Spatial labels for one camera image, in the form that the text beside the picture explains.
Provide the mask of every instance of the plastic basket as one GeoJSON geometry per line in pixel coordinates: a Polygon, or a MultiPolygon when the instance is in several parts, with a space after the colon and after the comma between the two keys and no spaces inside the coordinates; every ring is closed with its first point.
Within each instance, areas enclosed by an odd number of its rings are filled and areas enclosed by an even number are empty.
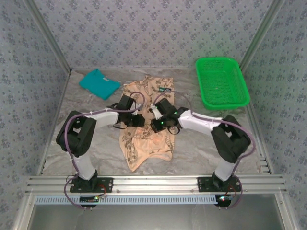
{"type": "Polygon", "coordinates": [[[195,65],[201,97],[207,109],[237,109],[249,103],[248,89],[236,60],[202,57],[195,65]]]}

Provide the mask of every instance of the teal towel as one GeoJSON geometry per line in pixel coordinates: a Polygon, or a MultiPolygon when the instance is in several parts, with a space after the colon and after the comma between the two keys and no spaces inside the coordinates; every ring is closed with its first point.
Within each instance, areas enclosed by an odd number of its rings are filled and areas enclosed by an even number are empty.
{"type": "Polygon", "coordinates": [[[88,73],[79,82],[79,85],[104,100],[108,99],[120,87],[118,82],[106,78],[99,69],[88,73]]]}

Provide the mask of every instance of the folded cloth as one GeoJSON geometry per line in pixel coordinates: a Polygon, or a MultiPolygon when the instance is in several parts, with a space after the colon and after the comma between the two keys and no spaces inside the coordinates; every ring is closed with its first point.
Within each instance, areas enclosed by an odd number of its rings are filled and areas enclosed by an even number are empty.
{"type": "Polygon", "coordinates": [[[79,85],[104,100],[108,99],[120,87],[118,82],[106,78],[98,69],[89,72],[79,82],[79,85]]]}
{"type": "MultiPolygon", "coordinates": [[[[147,158],[160,158],[165,161],[172,159],[174,151],[175,137],[170,134],[167,129],[154,133],[150,122],[154,119],[154,115],[149,112],[150,105],[155,98],[161,93],[159,91],[165,89],[174,90],[173,78],[155,78],[145,76],[144,80],[135,81],[127,84],[123,88],[123,94],[130,96],[132,92],[141,92],[144,94],[146,104],[139,112],[145,118],[144,127],[127,127],[120,131],[119,145],[127,160],[128,167],[135,171],[140,164],[147,158]]],[[[166,97],[171,104],[174,104],[174,93],[166,93],[159,100],[166,97]]],[[[142,102],[139,94],[134,94],[133,98],[137,103],[142,102]]]]}

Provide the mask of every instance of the patterned wallpaper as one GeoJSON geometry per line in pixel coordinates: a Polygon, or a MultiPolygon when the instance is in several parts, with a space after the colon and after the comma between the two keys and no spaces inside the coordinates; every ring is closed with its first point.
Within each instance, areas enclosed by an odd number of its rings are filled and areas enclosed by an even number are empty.
{"type": "Polygon", "coordinates": [[[272,0],[35,0],[72,68],[241,61],[272,0]]]}
{"type": "Polygon", "coordinates": [[[0,229],[35,175],[66,74],[21,0],[0,2],[0,229]]]}
{"type": "Polygon", "coordinates": [[[307,229],[307,2],[286,1],[245,78],[275,173],[307,229]]]}

